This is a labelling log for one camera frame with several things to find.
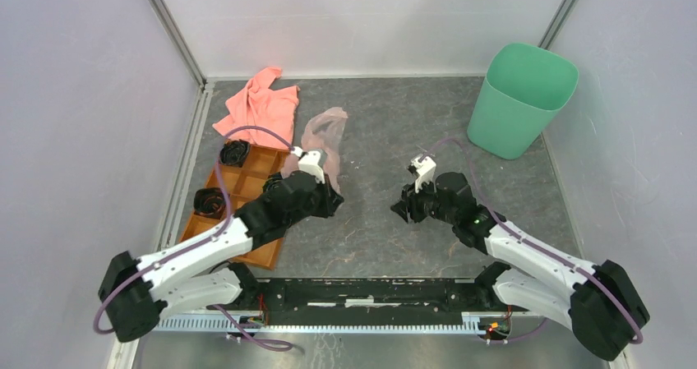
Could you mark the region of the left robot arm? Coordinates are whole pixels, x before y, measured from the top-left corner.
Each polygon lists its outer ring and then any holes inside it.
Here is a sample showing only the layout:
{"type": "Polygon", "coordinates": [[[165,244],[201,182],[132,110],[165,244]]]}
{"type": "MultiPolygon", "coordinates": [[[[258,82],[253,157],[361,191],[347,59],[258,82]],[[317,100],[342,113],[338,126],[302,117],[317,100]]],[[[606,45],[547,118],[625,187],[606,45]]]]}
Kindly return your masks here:
{"type": "Polygon", "coordinates": [[[170,316],[215,304],[252,307],[258,299],[253,282],[231,269],[213,274],[205,270],[283,238],[306,218],[332,217],[343,203],[330,182],[295,171],[268,180],[256,199],[185,242],[139,258],[129,251],[116,255],[98,290],[101,305],[93,319],[94,332],[114,333],[126,343],[170,316]]]}

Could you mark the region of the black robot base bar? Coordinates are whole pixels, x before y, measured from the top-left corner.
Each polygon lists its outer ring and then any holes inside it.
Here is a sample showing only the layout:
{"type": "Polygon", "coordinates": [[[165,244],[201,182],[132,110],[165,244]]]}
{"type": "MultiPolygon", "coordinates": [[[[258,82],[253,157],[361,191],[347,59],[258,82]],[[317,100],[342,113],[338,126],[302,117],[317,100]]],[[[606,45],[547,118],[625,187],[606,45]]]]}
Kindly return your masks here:
{"type": "Polygon", "coordinates": [[[267,325],[458,325],[464,312],[508,312],[473,279],[259,279],[229,308],[267,325]]]}

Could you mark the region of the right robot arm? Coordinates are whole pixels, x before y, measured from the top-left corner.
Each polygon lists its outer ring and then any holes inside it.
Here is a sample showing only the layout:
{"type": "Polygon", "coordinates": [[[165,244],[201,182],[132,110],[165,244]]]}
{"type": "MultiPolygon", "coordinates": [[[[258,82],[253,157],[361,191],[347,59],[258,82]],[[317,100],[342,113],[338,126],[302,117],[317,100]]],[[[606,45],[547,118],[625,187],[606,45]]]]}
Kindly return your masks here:
{"type": "Polygon", "coordinates": [[[563,325],[605,361],[643,343],[650,315],[621,265],[598,265],[536,239],[478,202],[462,173],[408,171],[414,180],[391,210],[408,223],[448,224],[466,247],[496,259],[494,275],[474,289],[480,307],[495,310],[504,303],[533,311],[563,325]]]}

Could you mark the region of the pink plastic trash bag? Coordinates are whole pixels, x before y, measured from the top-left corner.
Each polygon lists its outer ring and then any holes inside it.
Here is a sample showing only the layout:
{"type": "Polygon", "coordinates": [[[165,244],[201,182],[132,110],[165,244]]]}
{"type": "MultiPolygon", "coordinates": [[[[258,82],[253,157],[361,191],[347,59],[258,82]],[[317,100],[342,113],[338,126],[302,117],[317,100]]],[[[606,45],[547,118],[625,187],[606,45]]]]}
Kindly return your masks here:
{"type": "MultiPolygon", "coordinates": [[[[348,117],[348,114],[341,107],[329,108],[325,112],[317,114],[307,123],[302,134],[301,145],[299,146],[303,150],[322,149],[326,152],[327,158],[323,167],[326,182],[338,194],[340,194],[338,184],[340,166],[339,144],[342,140],[348,117]]],[[[286,158],[280,171],[284,178],[291,175],[288,172],[290,158],[291,155],[286,158]]]]}

